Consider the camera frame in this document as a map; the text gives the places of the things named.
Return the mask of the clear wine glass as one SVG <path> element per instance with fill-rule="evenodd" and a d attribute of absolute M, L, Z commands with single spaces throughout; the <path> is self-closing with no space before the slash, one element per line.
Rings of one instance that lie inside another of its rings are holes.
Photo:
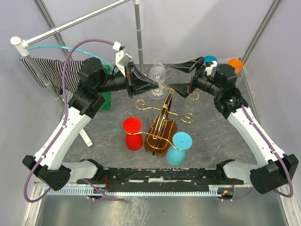
<path fill-rule="evenodd" d="M 240 72 L 237 74 L 236 86 L 239 85 L 239 83 L 242 81 L 243 77 L 244 77 L 243 72 L 240 71 Z"/>
<path fill-rule="evenodd" d="M 158 83 L 159 87 L 148 92 L 148 95 L 153 99 L 162 99 L 167 94 L 167 88 L 164 84 L 166 80 L 166 69 L 160 64 L 154 64 L 149 72 L 148 77 Z"/>

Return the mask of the blue wine glass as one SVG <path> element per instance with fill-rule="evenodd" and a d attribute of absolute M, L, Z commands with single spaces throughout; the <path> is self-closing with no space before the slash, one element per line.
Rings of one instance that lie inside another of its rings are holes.
<path fill-rule="evenodd" d="M 166 153 L 166 161 L 173 166 L 180 166 L 186 158 L 186 151 L 191 148 L 193 141 L 189 134 L 177 132 L 172 139 L 173 146 L 170 146 Z"/>
<path fill-rule="evenodd" d="M 206 64 L 207 62 L 217 62 L 217 58 L 211 55 L 205 56 L 203 64 Z"/>

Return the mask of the orange plastic wine glass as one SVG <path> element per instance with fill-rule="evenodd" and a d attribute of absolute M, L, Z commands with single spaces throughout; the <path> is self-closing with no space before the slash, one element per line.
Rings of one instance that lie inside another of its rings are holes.
<path fill-rule="evenodd" d="M 229 60 L 228 65 L 232 66 L 235 69 L 235 74 L 239 74 L 244 66 L 243 62 L 238 58 Z"/>

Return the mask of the red plastic wine glass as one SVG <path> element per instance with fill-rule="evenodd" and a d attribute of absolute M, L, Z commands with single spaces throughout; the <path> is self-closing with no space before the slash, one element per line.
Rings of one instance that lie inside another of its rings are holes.
<path fill-rule="evenodd" d="M 129 117 L 123 122 L 123 129 L 126 132 L 125 144 L 130 151 L 138 151 L 143 146 L 143 137 L 138 134 L 142 122 L 137 117 Z"/>

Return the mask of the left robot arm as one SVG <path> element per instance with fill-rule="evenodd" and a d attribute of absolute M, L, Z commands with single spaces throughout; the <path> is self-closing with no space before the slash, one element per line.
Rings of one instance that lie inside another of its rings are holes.
<path fill-rule="evenodd" d="M 68 114 L 43 148 L 34 156 L 24 157 L 23 164 L 52 190 L 58 191 L 67 183 L 81 179 L 89 179 L 94 184 L 102 182 L 103 166 L 96 161 L 66 163 L 63 159 L 80 131 L 105 103 L 103 93 L 126 90 L 133 97 L 158 88 L 158 83 L 138 71 L 133 62 L 128 62 L 124 69 L 112 75 L 98 58 L 83 61 L 78 89 L 68 103 Z"/>

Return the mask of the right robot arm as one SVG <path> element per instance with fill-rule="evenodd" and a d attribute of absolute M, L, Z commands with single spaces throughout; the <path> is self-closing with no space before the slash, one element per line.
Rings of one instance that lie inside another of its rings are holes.
<path fill-rule="evenodd" d="M 238 75 L 244 64 L 231 59 L 220 64 L 214 57 L 206 56 L 171 67 L 184 73 L 194 71 L 190 82 L 170 83 L 180 96 L 187 98 L 196 89 L 214 97 L 214 106 L 219 113 L 240 133 L 256 159 L 256 164 L 228 160 L 215 172 L 220 184 L 238 179 L 252 184 L 253 188 L 266 194 L 275 191 L 279 195 L 293 196 L 292 178 L 298 166 L 294 154 L 287 155 L 261 127 L 247 101 L 236 86 Z"/>

